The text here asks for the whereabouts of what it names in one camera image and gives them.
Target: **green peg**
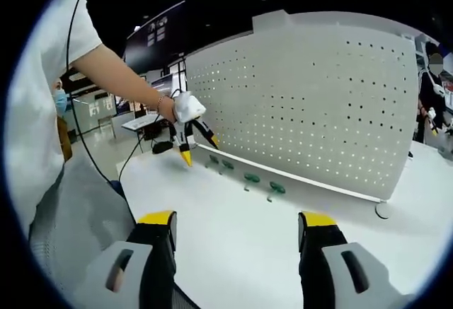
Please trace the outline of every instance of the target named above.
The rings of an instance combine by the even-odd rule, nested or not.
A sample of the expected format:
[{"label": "green peg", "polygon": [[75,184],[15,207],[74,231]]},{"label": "green peg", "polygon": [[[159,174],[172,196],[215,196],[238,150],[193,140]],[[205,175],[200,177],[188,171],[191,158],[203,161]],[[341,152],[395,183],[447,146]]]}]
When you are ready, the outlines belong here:
[{"label": "green peg", "polygon": [[205,164],[207,169],[211,164],[219,164],[219,159],[216,156],[210,155],[210,160]]},{"label": "green peg", "polygon": [[247,181],[246,186],[243,187],[243,189],[245,191],[250,191],[250,189],[248,187],[250,185],[252,185],[253,183],[259,183],[260,182],[260,178],[257,175],[254,175],[253,173],[244,173],[243,177]]},{"label": "green peg", "polygon": [[219,175],[223,175],[226,170],[234,170],[234,166],[230,162],[224,161],[222,159],[222,164],[224,166],[219,170]]},{"label": "green peg", "polygon": [[286,190],[283,187],[283,185],[277,184],[276,182],[270,182],[269,185],[270,185],[270,188],[272,189],[272,191],[270,192],[270,194],[268,196],[268,202],[272,203],[271,196],[273,196],[274,194],[285,194],[286,193]]}]

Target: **white desk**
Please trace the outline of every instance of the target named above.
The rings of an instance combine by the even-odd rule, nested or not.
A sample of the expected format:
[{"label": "white desk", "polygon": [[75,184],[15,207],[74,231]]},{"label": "white desk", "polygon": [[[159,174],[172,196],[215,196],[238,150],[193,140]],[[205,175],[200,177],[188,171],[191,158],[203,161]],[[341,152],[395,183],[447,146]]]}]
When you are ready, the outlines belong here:
[{"label": "white desk", "polygon": [[157,114],[157,112],[150,112],[147,113],[145,116],[141,116],[135,118],[134,120],[124,123],[123,125],[121,125],[121,127],[124,127],[125,129],[135,132],[147,125],[153,124],[158,116],[159,115]]},{"label": "white desk", "polygon": [[[193,151],[194,166],[178,152],[144,153],[127,164],[122,186],[135,218],[178,212],[176,283],[201,308],[302,308],[298,275],[297,214],[331,215],[350,242],[359,242],[383,262],[401,293],[415,293],[445,251],[453,228],[453,164],[413,143],[381,220],[375,203],[307,185],[235,163],[219,175],[206,169],[207,154]],[[244,171],[262,177],[262,189],[243,190]],[[269,180],[285,196],[266,201]]]}]

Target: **white pegboard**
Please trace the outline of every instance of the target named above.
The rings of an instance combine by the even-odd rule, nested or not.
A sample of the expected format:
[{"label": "white pegboard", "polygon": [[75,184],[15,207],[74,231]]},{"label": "white pegboard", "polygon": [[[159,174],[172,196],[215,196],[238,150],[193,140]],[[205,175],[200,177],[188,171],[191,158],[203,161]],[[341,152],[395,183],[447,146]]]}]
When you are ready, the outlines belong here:
[{"label": "white pegboard", "polygon": [[188,88],[221,150],[388,199],[415,122],[414,51],[376,30],[298,26],[188,57]]}]

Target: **black cable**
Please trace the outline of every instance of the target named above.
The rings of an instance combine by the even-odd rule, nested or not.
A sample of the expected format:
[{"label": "black cable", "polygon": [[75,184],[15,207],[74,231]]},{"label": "black cable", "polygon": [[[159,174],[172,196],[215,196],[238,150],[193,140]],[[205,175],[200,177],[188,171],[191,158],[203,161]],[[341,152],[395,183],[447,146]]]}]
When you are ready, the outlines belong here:
[{"label": "black cable", "polygon": [[126,160],[125,163],[122,165],[122,168],[121,168],[121,171],[120,171],[120,176],[118,177],[118,181],[119,181],[119,182],[121,182],[122,172],[123,172],[123,170],[125,169],[127,162],[129,162],[129,160],[131,159],[131,157],[132,157],[132,155],[134,154],[135,150],[137,150],[137,147],[140,145],[140,142],[142,141],[143,138],[144,138],[144,134],[143,134],[142,137],[139,139],[139,141],[137,142],[137,144],[135,144],[135,146],[134,146],[134,148],[132,149],[132,152],[130,153],[129,157],[127,157],[127,160]]},{"label": "black cable", "polygon": [[[170,98],[173,98],[173,96],[175,95],[176,92],[181,93],[181,89],[180,88],[177,88],[173,91],[173,93],[171,94]],[[161,115],[157,115],[156,119],[151,123],[151,125],[155,124],[157,122],[157,120],[159,119]],[[123,170],[125,169],[127,163],[129,162],[129,160],[131,159],[132,155],[134,154],[135,150],[137,150],[137,147],[140,146],[140,148],[142,147],[142,145],[140,144],[142,142],[142,139],[144,138],[144,134],[142,135],[142,137],[139,139],[139,141],[137,142],[137,144],[135,144],[134,148],[132,149],[132,152],[130,153],[129,157],[127,157],[127,160],[125,161],[125,163],[122,165],[122,168],[120,170],[120,175],[118,176],[118,180],[121,182],[121,176],[122,176],[122,172]],[[153,144],[155,143],[159,143],[159,142],[156,142],[156,139],[151,139],[151,150],[153,149]]]},{"label": "black cable", "polygon": [[184,83],[185,83],[185,90],[187,91],[187,66],[185,65],[185,57],[183,57],[184,63]]},{"label": "black cable", "polygon": [[[79,2],[80,2],[80,0],[77,0],[76,6],[74,7],[74,12],[72,13],[71,23],[69,24],[69,32],[68,32],[68,38],[67,38],[67,44],[66,44],[66,73],[69,72],[69,44],[70,44],[70,40],[71,40],[72,25],[74,23],[74,18],[76,16],[77,7],[79,6]],[[107,183],[111,187],[113,187],[112,183],[110,182],[110,180],[101,172],[101,169],[99,169],[98,165],[94,161],[94,158],[93,158],[93,156],[91,155],[91,153],[90,153],[90,151],[88,149],[88,146],[86,145],[84,136],[82,134],[82,131],[80,130],[79,120],[77,119],[76,108],[75,108],[74,101],[73,101],[73,98],[72,98],[72,93],[69,94],[69,98],[71,100],[72,113],[74,114],[74,121],[76,122],[76,128],[77,128],[77,131],[79,131],[80,140],[82,140],[82,144],[84,145],[86,153],[88,154],[88,157],[91,159],[91,162],[93,162],[93,165],[96,168],[96,170],[99,172],[99,174],[104,178],[104,180],[107,181]]]}]

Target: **person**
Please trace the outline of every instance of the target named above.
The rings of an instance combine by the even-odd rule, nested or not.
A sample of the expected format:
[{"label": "person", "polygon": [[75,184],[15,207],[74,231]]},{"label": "person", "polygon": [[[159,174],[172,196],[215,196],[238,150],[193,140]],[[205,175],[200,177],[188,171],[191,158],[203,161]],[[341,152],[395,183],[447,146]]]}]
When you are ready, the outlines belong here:
[{"label": "person", "polygon": [[428,113],[431,108],[435,111],[435,117],[431,120],[432,125],[437,129],[442,129],[444,124],[447,125],[444,117],[446,111],[445,97],[442,94],[442,81],[439,77],[443,70],[442,56],[439,48],[432,42],[427,42],[425,49],[428,56],[428,66],[426,69],[420,70],[418,74],[420,89],[418,94],[418,125],[414,136],[414,140],[420,143],[424,143],[428,139],[425,130],[428,130]]},{"label": "person", "polygon": [[4,159],[6,182],[23,233],[28,238],[36,207],[63,171],[52,83],[69,64],[98,87],[148,105],[175,122],[173,100],[149,87],[102,42],[86,0],[52,0],[23,49],[6,105]]},{"label": "person", "polygon": [[68,98],[66,92],[63,90],[63,83],[61,79],[56,80],[52,84],[52,97],[55,102],[55,109],[57,111],[57,129],[59,143],[62,147],[64,162],[67,162],[72,157],[71,141],[68,136],[68,126],[63,119],[63,114],[68,105]]}]

